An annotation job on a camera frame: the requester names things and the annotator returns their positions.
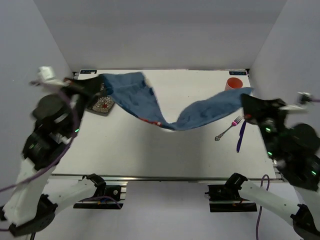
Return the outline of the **blue cartoon print cloth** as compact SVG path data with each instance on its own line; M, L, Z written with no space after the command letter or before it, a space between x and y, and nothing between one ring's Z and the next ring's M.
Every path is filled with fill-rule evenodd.
M171 131L196 129L234 113L242 107L241 95L250 95L251 87L222 91L208 99L196 101L187 106L177 121L165 120L154 89L147 84L142 72L125 74L103 73L107 94L124 111L152 125Z

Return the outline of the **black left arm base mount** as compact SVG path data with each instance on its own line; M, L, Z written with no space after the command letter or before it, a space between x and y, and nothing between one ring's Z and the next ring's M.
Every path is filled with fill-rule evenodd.
M105 187L96 191L93 197L76 202L74 209L120 210L127 193L127 182L106 181Z

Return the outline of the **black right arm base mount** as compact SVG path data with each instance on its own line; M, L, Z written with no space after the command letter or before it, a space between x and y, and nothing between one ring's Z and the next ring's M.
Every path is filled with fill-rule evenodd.
M257 212L253 201L243 199L240 195L225 187L224 184L208 185L204 193L209 200L211 213L252 213Z

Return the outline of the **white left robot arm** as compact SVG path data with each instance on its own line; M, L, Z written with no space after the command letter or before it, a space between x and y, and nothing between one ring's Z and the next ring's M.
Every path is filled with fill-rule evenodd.
M97 174L85 175L66 191L45 194L44 188L80 130L85 110L100 95L100 76L81 80L42 81L51 94L42 97L31 115L33 132L26 139L13 193L0 208L0 219L9 223L13 237L45 229L65 208L105 196L106 183Z

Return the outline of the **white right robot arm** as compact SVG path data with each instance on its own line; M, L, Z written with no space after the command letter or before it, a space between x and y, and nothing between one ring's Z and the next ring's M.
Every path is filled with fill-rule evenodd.
M262 100L241 95L244 118L259 127L267 155L277 162L277 170L301 195L303 203L294 203L275 195L239 173L225 183L226 195L236 200L250 200L271 211L293 227L304 240L320 238L320 138L314 128L299 123L287 128L288 114L303 113L308 103L319 99L301 92L297 104L286 104L277 98Z

